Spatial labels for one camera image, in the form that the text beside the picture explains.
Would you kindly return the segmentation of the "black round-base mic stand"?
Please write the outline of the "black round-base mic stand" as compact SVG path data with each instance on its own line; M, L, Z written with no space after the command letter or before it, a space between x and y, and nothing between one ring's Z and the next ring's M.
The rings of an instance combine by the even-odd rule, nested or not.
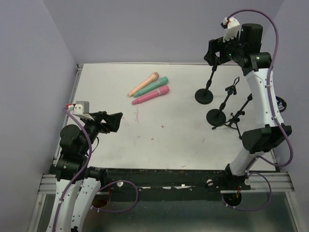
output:
M195 100L200 104L210 104L213 100L213 93L209 89L212 84L212 79L213 79L214 73L217 70L217 67L218 67L217 65L214 65L212 67L211 75L210 75L209 80L206 83L206 87L197 90L195 93Z

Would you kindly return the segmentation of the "pink toy microphone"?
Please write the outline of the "pink toy microphone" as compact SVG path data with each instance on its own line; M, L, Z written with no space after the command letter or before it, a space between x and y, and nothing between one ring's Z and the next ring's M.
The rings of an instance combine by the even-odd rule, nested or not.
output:
M161 96L161 95L165 95L169 92L169 87L168 86L162 86L152 92L149 92L145 95L142 95L138 98L136 98L135 100L132 101L132 105L136 105L136 104L139 104L139 103L143 103L145 101L148 101L148 100L151 100L153 98L156 98L158 96Z

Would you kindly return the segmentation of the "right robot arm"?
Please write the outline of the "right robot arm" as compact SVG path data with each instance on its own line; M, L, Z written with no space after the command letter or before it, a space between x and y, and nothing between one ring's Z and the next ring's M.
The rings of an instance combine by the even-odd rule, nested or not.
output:
M231 19L221 26L223 37L209 41L204 60L215 70L219 65L233 61L246 78L255 110L255 129L242 134L243 147L225 169L226 180L245 177L249 169L264 153L277 147L292 133L278 109L273 87L272 57L261 52L263 27L260 24L243 24Z

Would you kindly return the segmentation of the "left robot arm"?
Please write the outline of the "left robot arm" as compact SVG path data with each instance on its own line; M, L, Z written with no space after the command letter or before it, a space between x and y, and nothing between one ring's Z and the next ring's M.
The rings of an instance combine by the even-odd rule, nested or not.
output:
M104 170L88 167L92 144L100 133L117 132L122 113L64 112L75 122L60 132L60 158L56 163L56 196L48 232L80 232L95 194L103 185Z

